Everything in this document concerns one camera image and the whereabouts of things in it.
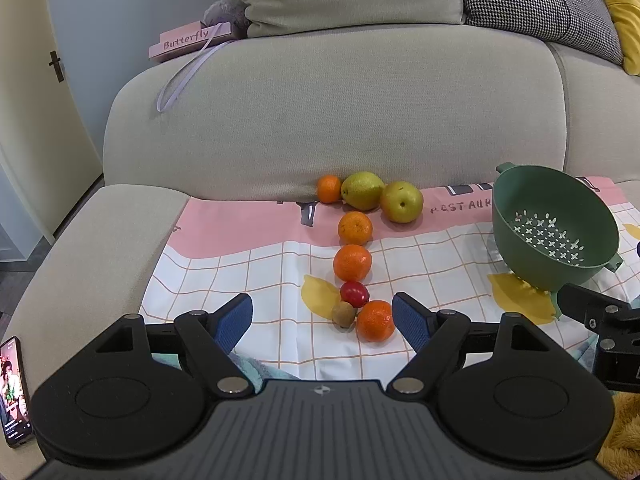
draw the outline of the yellow pillow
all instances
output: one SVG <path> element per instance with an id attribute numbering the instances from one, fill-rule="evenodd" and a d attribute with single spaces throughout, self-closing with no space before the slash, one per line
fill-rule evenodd
<path id="1" fill-rule="evenodd" d="M 640 75 L 640 0 L 604 0 L 620 38 L 624 69 Z"/>

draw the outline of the smartphone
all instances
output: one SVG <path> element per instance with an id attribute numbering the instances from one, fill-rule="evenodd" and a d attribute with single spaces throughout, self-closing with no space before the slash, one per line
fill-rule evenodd
<path id="1" fill-rule="evenodd" d="M 20 340 L 12 337 L 0 346 L 0 422 L 10 447 L 21 446 L 33 436 L 28 397 Z"/>

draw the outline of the yellow lemon print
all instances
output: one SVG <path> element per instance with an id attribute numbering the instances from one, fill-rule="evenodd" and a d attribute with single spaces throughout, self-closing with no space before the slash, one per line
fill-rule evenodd
<path id="1" fill-rule="evenodd" d="M 515 274 L 489 274 L 495 303 L 505 312 L 519 312 L 536 325 L 551 323 L 556 312 L 548 292 L 523 282 Z"/>
<path id="2" fill-rule="evenodd" d="M 340 301 L 340 290 L 321 278 L 306 274 L 300 296 L 311 312 L 331 321 L 331 310 Z"/>
<path id="3" fill-rule="evenodd" d="M 623 224 L 626 229 L 626 232 L 632 235 L 636 240 L 640 240 L 640 227 L 636 227 L 633 224 Z"/>

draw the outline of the green colander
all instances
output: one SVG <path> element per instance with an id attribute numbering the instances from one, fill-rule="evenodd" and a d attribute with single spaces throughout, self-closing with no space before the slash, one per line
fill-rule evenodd
<path id="1" fill-rule="evenodd" d="M 543 166 L 506 162 L 495 169 L 495 244 L 516 276 L 557 292 L 566 283 L 582 285 L 603 267 L 618 269 L 616 221 L 591 189 Z"/>

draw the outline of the door handle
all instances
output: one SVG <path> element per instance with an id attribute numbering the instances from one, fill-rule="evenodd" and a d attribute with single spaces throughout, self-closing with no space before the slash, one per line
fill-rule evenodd
<path id="1" fill-rule="evenodd" d="M 60 66 L 60 61 L 62 61 L 55 50 L 52 50 L 49 55 L 51 56 L 51 63 L 49 66 L 52 66 L 56 71 L 56 75 L 58 76 L 58 82 L 62 83 L 65 80 L 65 76 L 62 73 L 62 67 Z"/>

